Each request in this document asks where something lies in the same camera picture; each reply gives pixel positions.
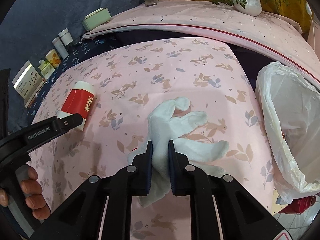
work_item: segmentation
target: black handle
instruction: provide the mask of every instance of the black handle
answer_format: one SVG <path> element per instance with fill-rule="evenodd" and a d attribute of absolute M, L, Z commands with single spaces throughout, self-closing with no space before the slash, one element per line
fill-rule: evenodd
<path fill-rule="evenodd" d="M 28 165 L 19 167 L 16 171 L 21 174 Z M 33 232 L 41 226 L 41 222 L 33 217 L 32 209 L 26 204 L 26 197 L 21 190 L 20 182 L 17 179 L 15 170 L 4 169 L 2 175 L 4 178 L 0 184 L 9 196 L 9 209 L 15 220 L 27 236 L 31 236 Z"/>

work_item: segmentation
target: screw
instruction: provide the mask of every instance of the screw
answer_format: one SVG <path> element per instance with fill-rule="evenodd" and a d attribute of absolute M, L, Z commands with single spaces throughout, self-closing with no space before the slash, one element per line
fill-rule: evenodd
<path fill-rule="evenodd" d="M 135 172 L 137 170 L 137 167 L 134 165 L 130 165 L 127 167 L 128 172 Z"/>
<path fill-rule="evenodd" d="M 233 181 L 233 177 L 229 174 L 223 176 L 224 181 L 231 182 Z"/>
<path fill-rule="evenodd" d="M 187 165 L 184 167 L 186 171 L 194 171 L 196 168 L 193 165 Z"/>
<path fill-rule="evenodd" d="M 95 175 L 89 178 L 90 183 L 96 183 L 98 180 L 99 180 L 99 177 Z"/>

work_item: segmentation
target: book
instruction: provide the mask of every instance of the book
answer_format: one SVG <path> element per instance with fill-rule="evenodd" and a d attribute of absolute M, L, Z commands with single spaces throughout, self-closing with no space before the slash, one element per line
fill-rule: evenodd
<path fill-rule="evenodd" d="M 45 80 L 36 71 L 30 61 L 27 61 L 12 81 L 13 88 L 24 99 L 27 108 L 37 92 L 44 85 Z"/>

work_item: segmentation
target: white plastic bag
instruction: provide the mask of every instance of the white plastic bag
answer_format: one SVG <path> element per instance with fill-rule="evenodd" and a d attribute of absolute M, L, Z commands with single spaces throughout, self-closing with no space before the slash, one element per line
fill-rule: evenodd
<path fill-rule="evenodd" d="M 286 203 L 320 191 L 320 93 L 280 62 L 262 68 L 255 90 L 276 165 L 274 185 Z"/>

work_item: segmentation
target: handle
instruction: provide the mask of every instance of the handle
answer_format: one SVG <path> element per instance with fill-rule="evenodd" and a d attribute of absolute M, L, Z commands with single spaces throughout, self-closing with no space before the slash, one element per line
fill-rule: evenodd
<path fill-rule="evenodd" d="M 16 171 L 6 170 L 0 187 L 3 188 L 9 197 L 8 208 L 22 230 L 30 237 L 33 232 L 41 226 L 41 222 L 33 217 L 32 209 L 26 204 L 26 196 L 20 187 L 20 182 L 29 179 L 28 165 L 24 164 Z"/>

